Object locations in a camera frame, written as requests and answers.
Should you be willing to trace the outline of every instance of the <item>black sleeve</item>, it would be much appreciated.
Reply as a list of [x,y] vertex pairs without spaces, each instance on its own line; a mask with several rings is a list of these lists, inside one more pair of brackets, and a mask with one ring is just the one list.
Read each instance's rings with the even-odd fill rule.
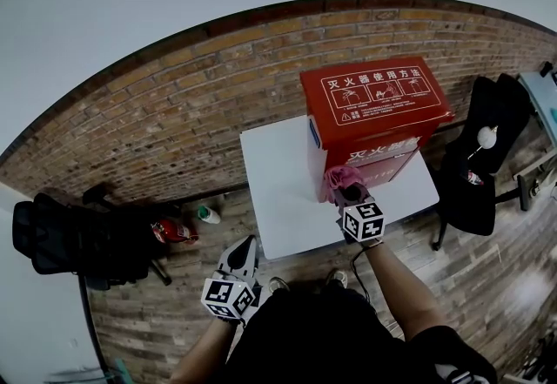
[[408,346],[417,363],[427,367],[429,373],[437,374],[435,365],[449,365],[481,376],[490,384],[497,382],[495,368],[450,327],[428,328],[414,336]]

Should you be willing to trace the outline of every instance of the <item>table top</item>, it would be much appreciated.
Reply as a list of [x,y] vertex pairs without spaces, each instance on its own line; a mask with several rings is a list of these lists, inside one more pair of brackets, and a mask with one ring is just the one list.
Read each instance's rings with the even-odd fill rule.
[[[287,119],[240,135],[253,209],[265,256],[276,259],[344,240],[339,211],[319,203],[307,165],[307,117]],[[369,190],[392,223],[439,201],[418,152],[389,183]]]
[[526,87],[551,142],[557,147],[557,85],[551,73],[545,77],[537,71],[521,73],[519,81]]

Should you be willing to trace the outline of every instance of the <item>box lid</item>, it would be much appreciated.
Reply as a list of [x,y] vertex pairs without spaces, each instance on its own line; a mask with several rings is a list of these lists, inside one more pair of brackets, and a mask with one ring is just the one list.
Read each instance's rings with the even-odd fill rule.
[[421,57],[346,64],[300,74],[324,149],[347,140],[453,119]]

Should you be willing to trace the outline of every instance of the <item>pink cloth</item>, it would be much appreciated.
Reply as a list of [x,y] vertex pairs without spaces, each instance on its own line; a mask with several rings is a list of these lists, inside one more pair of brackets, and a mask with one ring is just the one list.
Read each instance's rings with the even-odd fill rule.
[[325,182],[327,184],[327,199],[329,203],[334,203],[334,190],[342,187],[346,189],[354,183],[364,184],[364,179],[359,170],[349,165],[335,165],[325,172]]

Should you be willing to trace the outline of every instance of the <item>white cube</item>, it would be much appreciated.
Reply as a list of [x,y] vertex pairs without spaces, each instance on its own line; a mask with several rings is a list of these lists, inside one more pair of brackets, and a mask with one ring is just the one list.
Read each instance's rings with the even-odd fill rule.
[[201,303],[215,316],[240,319],[255,300],[247,283],[235,280],[205,279]]
[[376,239],[385,232],[385,215],[375,202],[348,206],[342,216],[342,228],[357,241]]

